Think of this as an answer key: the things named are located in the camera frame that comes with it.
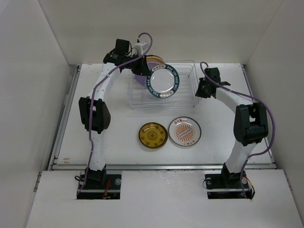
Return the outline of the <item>white wire dish rack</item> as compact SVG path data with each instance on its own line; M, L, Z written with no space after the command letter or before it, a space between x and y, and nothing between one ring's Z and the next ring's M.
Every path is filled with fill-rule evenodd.
M154 97L146 87L141 86L134 75L128 86L128 103L131 108L159 109L159 108L188 108L199 103L195 96L199 78L193 60L165 60L165 64L172 65L179 73L180 86L177 92L166 99Z

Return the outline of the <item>white blue rimmed plate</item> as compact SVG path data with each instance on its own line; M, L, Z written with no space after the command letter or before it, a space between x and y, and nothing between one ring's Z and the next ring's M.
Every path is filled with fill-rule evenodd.
M180 86L178 71L169 64L159 64L151 70L146 78L148 91L156 98L166 99L173 96Z

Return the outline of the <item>white orange sunburst plate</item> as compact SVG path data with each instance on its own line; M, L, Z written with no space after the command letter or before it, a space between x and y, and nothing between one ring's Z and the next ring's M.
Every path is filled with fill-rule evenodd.
M170 122L168 134L176 145L191 147L199 142L202 131L196 120L187 116L180 116Z

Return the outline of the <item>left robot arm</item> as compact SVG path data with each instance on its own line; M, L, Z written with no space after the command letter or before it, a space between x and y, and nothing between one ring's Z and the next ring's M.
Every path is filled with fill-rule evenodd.
M117 39L115 48L106 54L100 76L87 97L78 101L81 123L88 131L91 152L84 177L79 182L81 189L92 184L102 188L106 184L106 160L104 152L105 130L109 127L111 115L106 99L124 69L129 69L140 76L149 76L146 54L152 47L151 42L137 41L136 54L129 54L129 41Z

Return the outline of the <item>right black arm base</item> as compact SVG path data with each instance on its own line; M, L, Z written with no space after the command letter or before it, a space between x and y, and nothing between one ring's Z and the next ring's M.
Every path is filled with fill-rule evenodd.
M218 171L209 171L205 173L207 197L209 200L217 199L253 199L255 189L246 173L243 173L242 180L236 177L226 181L224 175Z

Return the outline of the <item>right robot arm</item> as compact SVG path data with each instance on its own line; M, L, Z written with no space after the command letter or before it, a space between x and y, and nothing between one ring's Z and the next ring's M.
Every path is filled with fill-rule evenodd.
M200 67L204 77L199 79L195 96L217 99L234 114L233 135L235 144L221 170L220 182L227 188L241 185L245 166L253 150L268 136L266 105L244 93L234 91L231 84L221 81L217 67Z

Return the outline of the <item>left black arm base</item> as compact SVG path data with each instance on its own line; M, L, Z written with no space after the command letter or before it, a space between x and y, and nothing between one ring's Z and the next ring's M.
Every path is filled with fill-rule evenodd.
M80 193L76 193L76 198L78 200L119 200L121 184L121 174L107 174L105 183L98 183L87 179Z

